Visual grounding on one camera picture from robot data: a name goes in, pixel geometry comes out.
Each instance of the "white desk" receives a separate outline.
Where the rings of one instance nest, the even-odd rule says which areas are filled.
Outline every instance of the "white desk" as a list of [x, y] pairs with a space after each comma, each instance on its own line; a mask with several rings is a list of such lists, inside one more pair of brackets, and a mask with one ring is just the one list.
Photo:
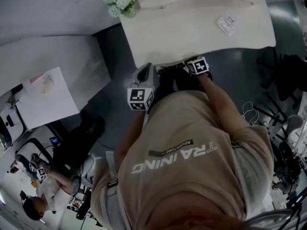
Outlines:
[[[121, 17], [136, 67], [145, 63], [182, 61], [225, 48], [275, 46], [275, 36], [265, 0], [141, 0], [134, 18]], [[238, 20], [236, 32], [226, 36], [217, 20], [227, 10]]]

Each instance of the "hair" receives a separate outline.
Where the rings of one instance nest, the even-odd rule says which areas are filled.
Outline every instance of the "hair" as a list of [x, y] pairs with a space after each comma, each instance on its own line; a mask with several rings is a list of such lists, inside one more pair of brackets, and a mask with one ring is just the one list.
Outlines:
[[24, 211], [27, 214], [27, 216], [29, 218], [31, 218], [32, 220], [40, 220], [41, 216], [39, 215], [39, 213], [36, 211], [36, 209], [34, 208], [34, 203], [31, 199], [27, 198], [23, 204], [24, 207]]

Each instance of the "clear plastic object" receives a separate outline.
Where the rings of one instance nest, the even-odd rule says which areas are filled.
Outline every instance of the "clear plastic object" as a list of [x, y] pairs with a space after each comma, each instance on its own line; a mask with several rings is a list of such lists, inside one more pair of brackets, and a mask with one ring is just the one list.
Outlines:
[[236, 30], [237, 18], [232, 12], [226, 11], [225, 14], [217, 20], [217, 24], [227, 36], [231, 36]]

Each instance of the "white shirt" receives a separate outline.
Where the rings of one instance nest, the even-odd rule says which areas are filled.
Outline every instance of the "white shirt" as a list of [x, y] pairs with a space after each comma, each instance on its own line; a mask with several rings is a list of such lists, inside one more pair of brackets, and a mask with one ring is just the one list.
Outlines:
[[65, 193], [58, 185], [55, 179], [47, 176], [36, 189], [37, 196], [45, 195], [51, 211], [60, 211], [67, 207], [71, 195]]

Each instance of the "dark floor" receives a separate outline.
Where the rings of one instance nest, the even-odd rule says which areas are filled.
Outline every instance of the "dark floor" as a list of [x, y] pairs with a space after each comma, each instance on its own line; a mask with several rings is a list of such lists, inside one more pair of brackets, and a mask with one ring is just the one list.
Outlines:
[[[304, 58], [302, 31], [294, 3], [291, 1], [274, 3], [269, 5], [269, 8], [278, 55], [297, 54]], [[96, 143], [92, 149], [92, 154], [99, 157], [104, 154], [107, 147], [117, 146], [129, 124], [133, 112], [127, 104], [127, 88], [136, 68], [120, 24], [101, 31], [96, 36], [112, 79], [84, 108], [91, 115], [101, 115], [106, 121], [106, 131], [99, 139], [99, 143]], [[269, 77], [268, 71], [257, 65], [257, 59], [261, 57], [263, 61], [270, 64], [272, 49], [225, 49], [207, 53], [205, 57], [213, 75], [213, 81], [229, 94], [240, 113], [243, 113], [243, 104], [248, 101], [259, 106], [261, 104], [270, 105], [264, 96], [265, 91], [260, 86], [261, 82]], [[278, 101], [274, 85], [267, 92]], [[283, 103], [278, 101], [278, 103], [284, 111], [294, 112], [291, 101]], [[247, 120], [252, 118], [253, 114], [250, 114]], [[62, 123], [68, 130], [71, 130], [79, 125], [80, 117], [74, 115], [63, 119]]]

